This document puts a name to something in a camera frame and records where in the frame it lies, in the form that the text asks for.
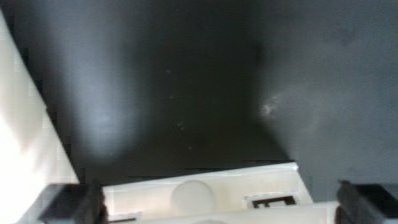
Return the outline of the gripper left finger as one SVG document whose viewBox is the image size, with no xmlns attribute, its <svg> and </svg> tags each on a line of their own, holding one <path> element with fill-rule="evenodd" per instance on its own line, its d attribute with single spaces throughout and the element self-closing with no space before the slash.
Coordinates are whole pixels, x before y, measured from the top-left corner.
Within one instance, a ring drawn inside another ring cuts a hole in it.
<svg viewBox="0 0 398 224">
<path fill-rule="evenodd" d="M 50 184 L 16 224 L 108 224 L 101 185 Z"/>
</svg>

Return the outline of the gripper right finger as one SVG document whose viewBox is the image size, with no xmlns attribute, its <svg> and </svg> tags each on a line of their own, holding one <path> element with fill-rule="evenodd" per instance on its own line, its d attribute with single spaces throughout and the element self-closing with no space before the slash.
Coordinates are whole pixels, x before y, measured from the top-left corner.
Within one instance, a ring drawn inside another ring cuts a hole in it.
<svg viewBox="0 0 398 224">
<path fill-rule="evenodd" d="M 398 224 L 398 184 L 341 182 L 334 224 Z"/>
</svg>

